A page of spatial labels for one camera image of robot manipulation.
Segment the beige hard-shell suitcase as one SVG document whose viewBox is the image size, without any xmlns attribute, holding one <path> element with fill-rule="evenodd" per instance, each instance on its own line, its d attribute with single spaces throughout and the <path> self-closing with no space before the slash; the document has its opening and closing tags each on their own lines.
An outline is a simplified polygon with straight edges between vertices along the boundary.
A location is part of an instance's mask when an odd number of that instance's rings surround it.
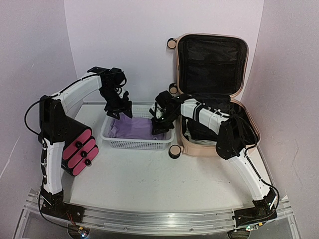
<svg viewBox="0 0 319 239">
<path fill-rule="evenodd" d="M 234 99 L 243 88 L 249 48 L 240 38 L 187 34 L 167 41 L 176 50 L 177 83 L 170 84 L 178 92 L 223 113 L 242 117 L 252 129 L 244 129 L 249 150 L 260 140 L 258 129 L 245 106 Z M 184 137 L 185 117 L 179 117 L 183 152 L 190 156 L 216 156 L 216 146 L 194 144 Z"/>
</svg>

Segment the black garment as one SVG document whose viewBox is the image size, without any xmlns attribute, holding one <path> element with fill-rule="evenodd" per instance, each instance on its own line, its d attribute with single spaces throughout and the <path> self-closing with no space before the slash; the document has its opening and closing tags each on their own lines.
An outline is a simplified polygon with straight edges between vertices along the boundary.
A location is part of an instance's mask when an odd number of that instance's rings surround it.
<svg viewBox="0 0 319 239">
<path fill-rule="evenodd" d="M 185 130 L 183 135 L 187 139 L 217 141 L 218 135 L 213 130 L 192 119 L 185 118 L 184 120 Z"/>
</svg>

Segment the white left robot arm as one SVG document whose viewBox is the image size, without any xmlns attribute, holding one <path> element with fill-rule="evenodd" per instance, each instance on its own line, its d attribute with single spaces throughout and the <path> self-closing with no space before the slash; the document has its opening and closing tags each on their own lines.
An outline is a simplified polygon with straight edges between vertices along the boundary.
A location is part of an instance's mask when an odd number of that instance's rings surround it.
<svg viewBox="0 0 319 239">
<path fill-rule="evenodd" d="M 89 94 L 99 91 L 106 101 L 106 115 L 119 120 L 120 115 L 132 117 L 132 101 L 129 92 L 121 91 L 127 78 L 119 68 L 93 67 L 88 75 L 76 80 L 63 90 L 39 100 L 38 139 L 43 150 L 41 169 L 43 173 L 41 195 L 48 202 L 48 210 L 57 218 L 67 213 L 63 201 L 61 182 L 62 152 L 69 138 L 75 137 L 67 113 Z"/>
</svg>

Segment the white perforated plastic basket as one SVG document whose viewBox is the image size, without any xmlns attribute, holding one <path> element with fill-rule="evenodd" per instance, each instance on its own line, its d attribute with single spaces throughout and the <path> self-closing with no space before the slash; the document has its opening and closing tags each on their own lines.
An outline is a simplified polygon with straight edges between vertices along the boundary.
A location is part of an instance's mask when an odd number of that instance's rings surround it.
<svg viewBox="0 0 319 239">
<path fill-rule="evenodd" d="M 133 117 L 120 114 L 119 119 L 105 117 L 100 137 L 113 148 L 164 150 L 174 140 L 175 130 L 152 135 L 151 104 L 134 104 Z"/>
</svg>

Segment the purple shirt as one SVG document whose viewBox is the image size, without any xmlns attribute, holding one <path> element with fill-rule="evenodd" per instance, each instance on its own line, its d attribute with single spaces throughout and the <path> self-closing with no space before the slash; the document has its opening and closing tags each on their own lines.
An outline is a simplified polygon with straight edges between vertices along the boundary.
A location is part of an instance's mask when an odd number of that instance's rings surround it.
<svg viewBox="0 0 319 239">
<path fill-rule="evenodd" d="M 104 136 L 120 139 L 164 140 L 165 133 L 152 135 L 152 121 L 148 118 L 123 116 L 113 120 L 103 132 Z"/>
</svg>

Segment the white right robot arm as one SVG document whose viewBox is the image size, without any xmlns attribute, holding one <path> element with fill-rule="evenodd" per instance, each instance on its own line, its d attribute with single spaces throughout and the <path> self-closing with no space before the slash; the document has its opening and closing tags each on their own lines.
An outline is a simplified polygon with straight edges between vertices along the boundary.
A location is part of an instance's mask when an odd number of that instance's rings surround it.
<svg viewBox="0 0 319 239">
<path fill-rule="evenodd" d="M 217 154 L 235 167 L 252 194 L 255 205 L 251 209 L 252 218 L 261 221 L 275 212 L 279 192 L 263 180 L 250 158 L 244 129 L 252 127 L 242 117 L 223 113 L 187 94 L 173 97 L 169 91 L 163 91 L 156 97 L 149 112 L 153 135 L 173 129 L 173 122 L 179 116 L 192 119 L 213 131 L 217 135 Z"/>
</svg>

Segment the black pink drawer organizer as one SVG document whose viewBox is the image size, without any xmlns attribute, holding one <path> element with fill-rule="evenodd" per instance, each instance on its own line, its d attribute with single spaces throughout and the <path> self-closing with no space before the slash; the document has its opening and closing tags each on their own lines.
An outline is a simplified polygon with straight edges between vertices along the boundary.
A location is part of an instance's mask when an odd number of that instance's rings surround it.
<svg viewBox="0 0 319 239">
<path fill-rule="evenodd" d="M 62 168 L 72 176 L 79 175 L 99 153 L 91 127 L 67 117 L 70 133 L 62 153 Z"/>
</svg>

